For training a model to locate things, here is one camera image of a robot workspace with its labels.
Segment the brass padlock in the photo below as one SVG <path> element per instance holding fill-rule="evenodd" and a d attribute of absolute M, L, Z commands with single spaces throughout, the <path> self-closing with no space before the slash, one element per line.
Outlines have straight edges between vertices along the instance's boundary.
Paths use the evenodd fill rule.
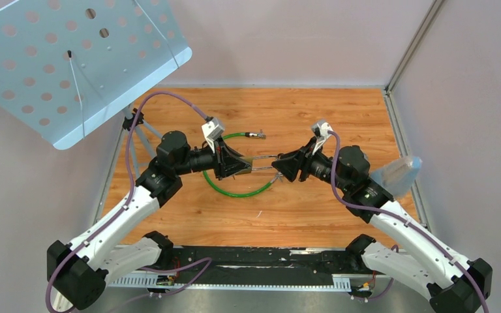
<path fill-rule="evenodd" d="M 273 166 L 271 163 L 274 160 L 278 160 L 277 155 L 258 155 L 258 156 L 243 156 L 241 157 L 249 165 L 241 170 L 238 174 L 245 175 L 256 171 L 272 170 Z"/>

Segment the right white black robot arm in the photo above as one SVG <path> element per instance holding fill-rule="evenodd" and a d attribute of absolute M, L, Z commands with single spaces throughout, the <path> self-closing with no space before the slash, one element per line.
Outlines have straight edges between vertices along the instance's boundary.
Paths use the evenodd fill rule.
<path fill-rule="evenodd" d="M 470 260 L 444 244 L 414 220 L 393 195 L 369 175 L 370 164 L 357 145 L 327 157 L 316 140 L 285 154 L 272 166 L 287 180 L 313 176 L 331 185 L 336 198 L 364 222 L 389 235 L 405 254 L 368 235 L 347 247 L 346 262 L 355 272 L 381 272 L 423 296 L 435 312 L 488 312 L 493 268 L 482 258 Z"/>

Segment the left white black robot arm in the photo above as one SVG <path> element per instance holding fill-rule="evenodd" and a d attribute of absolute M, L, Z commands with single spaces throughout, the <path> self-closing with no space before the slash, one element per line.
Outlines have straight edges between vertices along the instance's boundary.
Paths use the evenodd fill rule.
<path fill-rule="evenodd" d="M 157 233 L 144 236 L 135 245 L 116 250 L 115 246 L 135 226 L 163 207 L 183 186 L 181 176 L 212 170 L 217 179 L 252 170 L 252 157 L 229 147 L 222 137 L 208 140 L 207 146 L 191 147 L 183 132 L 163 135 L 151 160 L 130 190 L 99 222 L 68 243 L 56 240 L 47 249 L 46 306 L 52 306 L 51 292 L 58 291 L 72 305 L 84 310 L 119 277 L 153 264 L 167 269 L 174 260 L 171 243 Z"/>

